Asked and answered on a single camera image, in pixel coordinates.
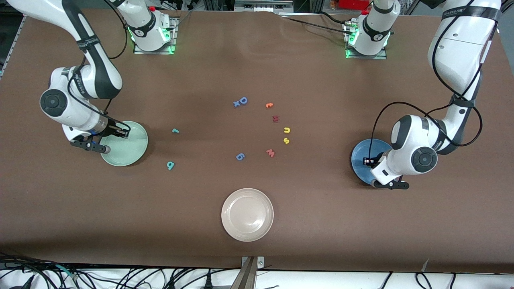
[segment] brown paper mat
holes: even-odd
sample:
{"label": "brown paper mat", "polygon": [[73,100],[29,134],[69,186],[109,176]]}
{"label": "brown paper mat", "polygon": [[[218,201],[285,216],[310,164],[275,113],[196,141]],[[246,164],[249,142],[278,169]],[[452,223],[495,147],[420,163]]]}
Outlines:
{"label": "brown paper mat", "polygon": [[[113,12],[86,15],[117,54],[124,35]],[[399,17],[389,58],[372,61],[346,59],[336,32],[271,13],[193,12],[175,55],[133,55],[130,45],[114,61],[123,90],[109,115],[141,123],[150,139],[142,160],[118,168],[70,146],[41,112],[51,71],[82,56],[67,32],[28,19],[0,82],[0,248],[102,264],[234,267],[261,255],[271,268],[416,271],[429,258],[432,271],[512,272],[514,90],[498,36],[483,67],[484,131],[474,145],[406,177],[407,191],[364,186],[350,166],[387,103],[448,103],[426,56],[438,24]],[[243,96],[248,104],[235,109]],[[390,108],[377,137],[387,140],[409,113]],[[471,116],[467,139],[477,124]],[[270,232],[252,243],[232,239],[220,219],[225,198],[244,187],[262,190],[275,211]]]}

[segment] black strap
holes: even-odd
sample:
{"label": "black strap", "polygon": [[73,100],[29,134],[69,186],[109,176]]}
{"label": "black strap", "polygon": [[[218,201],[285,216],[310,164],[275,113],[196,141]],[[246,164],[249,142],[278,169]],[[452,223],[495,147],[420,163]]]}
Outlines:
{"label": "black strap", "polygon": [[373,42],[378,42],[378,41],[382,40],[384,37],[387,36],[389,31],[391,31],[390,28],[383,32],[378,32],[377,30],[374,30],[373,28],[371,28],[368,25],[368,17],[364,18],[364,21],[362,23],[364,24],[363,25],[364,32],[366,32],[366,34],[370,36],[371,41],[373,41]]}
{"label": "black strap", "polygon": [[443,121],[440,121],[438,119],[434,119],[434,120],[441,127],[441,129],[439,130],[439,134],[437,135],[437,140],[435,141],[434,145],[432,146],[434,151],[437,151],[444,144],[444,142],[446,140],[446,125]]}
{"label": "black strap", "polygon": [[491,7],[481,6],[460,6],[443,12],[441,20],[454,16],[474,16],[488,18],[498,22],[502,13],[500,10]]}
{"label": "black strap", "polygon": [[373,5],[373,9],[377,10],[377,12],[381,13],[381,14],[389,14],[389,13],[391,13],[391,11],[393,11],[393,7],[394,7],[394,4],[389,9],[384,10],[384,9],[378,8],[376,5]]}
{"label": "black strap", "polygon": [[96,34],[93,36],[89,36],[86,39],[81,39],[77,41],[77,45],[79,46],[79,49],[82,51],[90,50],[95,44],[98,43],[100,43],[100,39],[98,39],[98,36],[96,36]]}
{"label": "black strap", "polygon": [[475,99],[466,100],[464,98],[460,98],[459,96],[453,94],[450,99],[450,104],[455,104],[460,107],[475,107]]}
{"label": "black strap", "polygon": [[75,86],[77,87],[78,91],[80,92],[80,95],[82,95],[84,98],[92,99],[93,97],[89,95],[86,91],[86,87],[84,86],[84,81],[82,80],[82,75],[80,74],[80,70],[75,69],[73,73],[73,81],[75,83]]}
{"label": "black strap", "polygon": [[152,16],[152,18],[145,25],[143,25],[141,27],[134,27],[134,26],[130,26],[130,25],[128,26],[130,28],[130,30],[132,31],[132,33],[134,33],[137,37],[145,37],[146,34],[148,33],[148,31],[150,31],[150,30],[152,30],[152,28],[154,28],[155,14],[150,12],[150,15]]}

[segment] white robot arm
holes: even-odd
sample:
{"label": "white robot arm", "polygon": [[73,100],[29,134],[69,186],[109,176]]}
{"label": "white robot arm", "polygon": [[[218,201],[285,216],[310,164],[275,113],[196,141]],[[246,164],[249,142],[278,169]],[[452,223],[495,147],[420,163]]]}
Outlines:
{"label": "white robot arm", "polygon": [[[68,31],[89,62],[88,65],[79,67],[56,68],[52,72],[49,88],[40,98],[43,112],[62,124],[65,135],[72,144],[90,135],[112,134],[127,137],[130,129],[118,128],[89,102],[92,98],[115,98],[122,88],[122,80],[82,11],[72,0],[8,2],[29,17],[55,24]],[[95,147],[98,152],[108,153],[108,149],[103,146]]]}
{"label": "white robot arm", "polygon": [[370,13],[357,17],[358,29],[349,44],[360,54],[376,55],[386,45],[398,15],[398,0],[374,0]]}
{"label": "white robot arm", "polygon": [[127,22],[134,42],[145,51],[155,51],[170,41],[164,33],[170,17],[155,8],[148,8],[144,0],[109,0]]}
{"label": "white robot arm", "polygon": [[379,156],[371,173],[383,187],[402,175],[424,174],[461,144],[480,88],[480,68],[501,15],[500,0],[447,0],[428,60],[453,95],[442,120],[406,115],[393,126],[392,149]]}

